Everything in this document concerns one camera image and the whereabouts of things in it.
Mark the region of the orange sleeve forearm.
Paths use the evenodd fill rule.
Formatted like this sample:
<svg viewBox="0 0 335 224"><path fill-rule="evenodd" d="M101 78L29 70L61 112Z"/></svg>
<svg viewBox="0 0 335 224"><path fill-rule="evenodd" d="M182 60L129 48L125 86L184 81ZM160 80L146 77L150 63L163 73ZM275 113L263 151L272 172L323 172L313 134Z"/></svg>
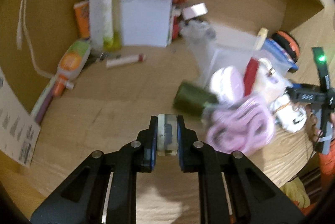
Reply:
<svg viewBox="0 0 335 224"><path fill-rule="evenodd" d="M330 144L328 154L318 153L321 173L321 188L326 190L334 180L334 140Z"/></svg>

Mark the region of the right hand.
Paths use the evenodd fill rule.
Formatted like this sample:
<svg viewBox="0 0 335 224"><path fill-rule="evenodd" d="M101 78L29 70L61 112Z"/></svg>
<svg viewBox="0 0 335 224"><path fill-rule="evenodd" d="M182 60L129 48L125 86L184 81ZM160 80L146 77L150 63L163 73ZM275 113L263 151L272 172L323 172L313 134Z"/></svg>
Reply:
<svg viewBox="0 0 335 224"><path fill-rule="evenodd" d="M319 136L321 135L321 130L317 128L318 119L311 109L311 105L306 105L305 110L307 112L307 120L305 124L305 130L309 139L316 143Z"/></svg>

